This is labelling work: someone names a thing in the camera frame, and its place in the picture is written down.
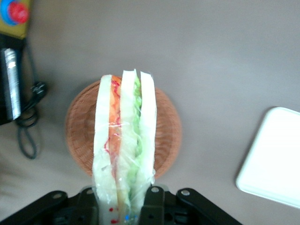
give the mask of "wicker basket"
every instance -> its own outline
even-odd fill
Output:
[[[74,99],[66,118],[66,139],[77,164],[92,175],[96,101],[100,82],[94,82]],[[170,99],[155,89],[157,129],[155,137],[155,178],[163,175],[175,161],[181,144],[181,122]]]

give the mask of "yellow box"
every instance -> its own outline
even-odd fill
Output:
[[[31,0],[20,0],[19,2],[23,3],[30,12]],[[0,17],[0,33],[14,38],[24,39],[27,35],[28,22],[29,20],[26,23],[11,26],[5,23],[2,17]]]

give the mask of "emergency stop button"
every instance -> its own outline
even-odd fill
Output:
[[[22,24],[28,21],[29,10],[17,0],[2,0],[1,2],[2,19],[9,25]]]
[[[28,20],[29,12],[24,4],[12,1],[8,5],[8,15],[15,23],[25,23]]]

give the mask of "sandwich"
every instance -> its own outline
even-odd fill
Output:
[[[136,224],[154,183],[156,99],[152,76],[136,70],[101,78],[93,179],[100,224]]]

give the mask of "gray surface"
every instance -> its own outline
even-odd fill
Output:
[[[44,145],[30,162],[14,126],[0,127],[0,218],[91,183],[64,143],[67,108],[101,75],[137,68],[153,74],[183,125],[179,157],[159,183],[194,188],[245,225],[298,224],[298,209],[239,191],[235,177],[265,111],[300,111],[299,12],[298,0],[35,1],[30,42],[51,86],[40,104]]]

